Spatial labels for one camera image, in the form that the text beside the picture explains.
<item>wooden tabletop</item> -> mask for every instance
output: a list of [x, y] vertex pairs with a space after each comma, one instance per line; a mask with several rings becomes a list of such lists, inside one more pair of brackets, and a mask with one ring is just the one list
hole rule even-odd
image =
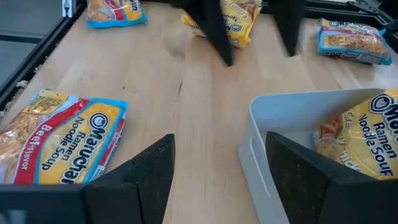
[[258, 223], [237, 153], [257, 95], [398, 86], [396, 63], [364, 65], [318, 55], [316, 20], [303, 22], [299, 55], [286, 58], [272, 19], [261, 14], [252, 42], [236, 50], [234, 66], [226, 68], [206, 39], [180, 22], [181, 10], [143, 5], [149, 22], [133, 27], [88, 29], [83, 14], [0, 125], [43, 88], [128, 101], [124, 135], [109, 169], [175, 133], [164, 223]]

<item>white container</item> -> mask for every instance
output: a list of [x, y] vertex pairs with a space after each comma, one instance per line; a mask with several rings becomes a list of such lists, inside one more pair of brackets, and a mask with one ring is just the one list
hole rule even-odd
[[360, 89], [262, 95], [252, 101], [239, 158], [261, 224], [289, 223], [269, 170], [264, 144], [266, 132], [276, 131], [314, 149], [312, 133], [319, 124], [383, 91]]

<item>wood shavings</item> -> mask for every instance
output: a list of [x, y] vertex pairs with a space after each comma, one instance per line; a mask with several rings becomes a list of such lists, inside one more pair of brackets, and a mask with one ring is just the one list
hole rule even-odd
[[41, 68], [42, 68], [42, 64], [40, 64], [39, 66], [37, 66], [36, 68], [34, 68], [34, 73], [37, 73]]
[[25, 90], [27, 87], [28, 81], [23, 80], [17, 83], [16, 87], [18, 87], [18, 91], [16, 94], [12, 97], [10, 101], [7, 102], [6, 106], [4, 107], [4, 110], [0, 111], [0, 119], [4, 117], [4, 115], [7, 113], [7, 111], [14, 105], [14, 103], [18, 100], [19, 96], [22, 94], [22, 92]]

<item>ramen noodle package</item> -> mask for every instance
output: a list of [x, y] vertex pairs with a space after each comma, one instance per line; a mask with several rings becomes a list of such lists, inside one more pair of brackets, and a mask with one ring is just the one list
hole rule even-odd
[[318, 52], [363, 63], [390, 65], [392, 56], [382, 37], [386, 30], [364, 24], [319, 20]]
[[[262, 0], [221, 0], [221, 10], [229, 40], [235, 47], [243, 48], [250, 42], [249, 33], [261, 10]], [[196, 35], [205, 36], [195, 21], [183, 13], [182, 22]]]
[[87, 0], [87, 26], [107, 28], [147, 22], [138, 0]]
[[79, 184], [100, 176], [127, 103], [38, 92], [0, 132], [0, 184]]
[[398, 178], [398, 90], [387, 90], [322, 124], [317, 151], [379, 180]]

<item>red label stripe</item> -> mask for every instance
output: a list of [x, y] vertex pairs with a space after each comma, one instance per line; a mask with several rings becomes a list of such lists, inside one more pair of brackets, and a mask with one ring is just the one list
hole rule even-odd
[[88, 100], [79, 98], [75, 104], [53, 115], [35, 129], [29, 139], [25, 142], [24, 148], [19, 157], [14, 184], [34, 183], [34, 176], [37, 172], [37, 157], [39, 156], [43, 143], [56, 127], [62, 125], [67, 119], [80, 112], [88, 102]]
[[112, 8], [114, 15], [116, 16], [116, 20], [124, 20], [124, 15], [121, 10], [122, 6], [118, 6], [113, 0], [105, 0], [105, 1]]
[[358, 35], [366, 35], [366, 36], [377, 36], [374, 32], [362, 32], [360, 30], [353, 30], [353, 29], [339, 29], [339, 28], [327, 28], [323, 27], [322, 31], [334, 31], [334, 32], [341, 32], [343, 34], [358, 34]]
[[119, 137], [119, 134], [120, 134], [120, 132], [121, 132], [121, 130], [123, 128], [123, 125], [124, 125], [124, 118], [121, 118], [120, 121], [119, 121], [118, 126], [116, 127], [116, 131], [113, 134], [112, 139], [109, 142], [109, 144], [108, 144], [108, 146], [107, 146], [107, 148], [106, 148], [106, 150], [105, 150], [105, 152], [104, 152], [104, 154], [103, 154], [103, 156], [102, 156], [102, 158], [101, 158], [101, 160], [100, 160], [100, 162], [98, 164], [99, 166], [105, 166], [105, 162], [106, 162], [106, 160], [107, 160], [107, 158], [109, 156], [109, 153], [111, 153], [114, 144], [116, 143], [116, 141], [118, 141], [118, 137]]

